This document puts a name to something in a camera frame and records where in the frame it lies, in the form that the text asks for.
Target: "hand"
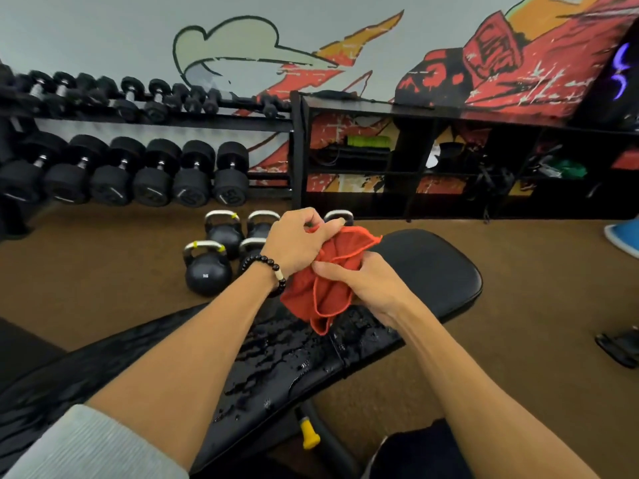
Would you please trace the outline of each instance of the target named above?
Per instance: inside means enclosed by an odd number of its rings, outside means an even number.
[[[385,326],[398,329],[403,306],[419,301],[386,260],[376,252],[364,252],[362,267],[349,271],[341,265],[314,262],[315,273],[344,282]]]
[[[311,265],[324,242],[338,233],[344,223],[343,218],[324,223],[315,208],[288,211],[271,227],[261,253],[272,258],[288,279],[291,274]],[[309,234],[306,224],[320,228]]]

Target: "green object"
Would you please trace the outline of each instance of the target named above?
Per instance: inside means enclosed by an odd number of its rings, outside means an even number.
[[[555,170],[560,171],[562,178],[581,179],[588,173],[585,166],[571,160],[559,160],[558,158],[553,158],[546,164],[555,168]]]
[[[390,149],[390,138],[388,136],[347,136],[346,144],[348,146]]]

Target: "brown floor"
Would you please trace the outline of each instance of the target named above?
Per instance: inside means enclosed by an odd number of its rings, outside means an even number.
[[[239,213],[255,208],[283,211],[286,204],[251,202]],[[185,287],[181,248],[204,237],[207,210],[48,209],[26,240],[0,246],[0,315],[72,350],[203,302]],[[605,241],[604,222],[359,223],[375,234],[427,229],[470,257],[484,293],[448,330],[603,478],[636,477],[639,376],[592,338],[639,321],[639,261]],[[325,390],[315,403],[362,460],[384,435],[426,427],[442,415],[408,349]],[[288,449],[279,455],[298,450]]]

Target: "beaded bracelet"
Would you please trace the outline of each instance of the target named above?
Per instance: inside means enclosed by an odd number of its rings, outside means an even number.
[[[253,262],[256,262],[257,260],[259,260],[260,262],[263,262],[266,265],[270,265],[270,267],[273,269],[273,272],[276,273],[276,277],[278,280],[277,289],[271,291],[268,297],[276,297],[282,294],[284,291],[284,288],[286,287],[286,279],[284,278],[284,274],[282,273],[282,271],[279,269],[279,265],[277,265],[272,258],[268,258],[267,256],[261,255],[259,253],[250,255],[242,263],[240,274],[244,274],[246,272],[246,269],[248,269],[251,266],[251,264]]]

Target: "forearm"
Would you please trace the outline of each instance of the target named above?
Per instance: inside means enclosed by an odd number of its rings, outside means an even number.
[[[269,267],[252,265],[87,405],[127,426],[188,470],[231,365],[273,285]]]
[[[553,432],[492,381],[421,303],[400,333],[417,353],[465,459],[477,477],[595,478]]]

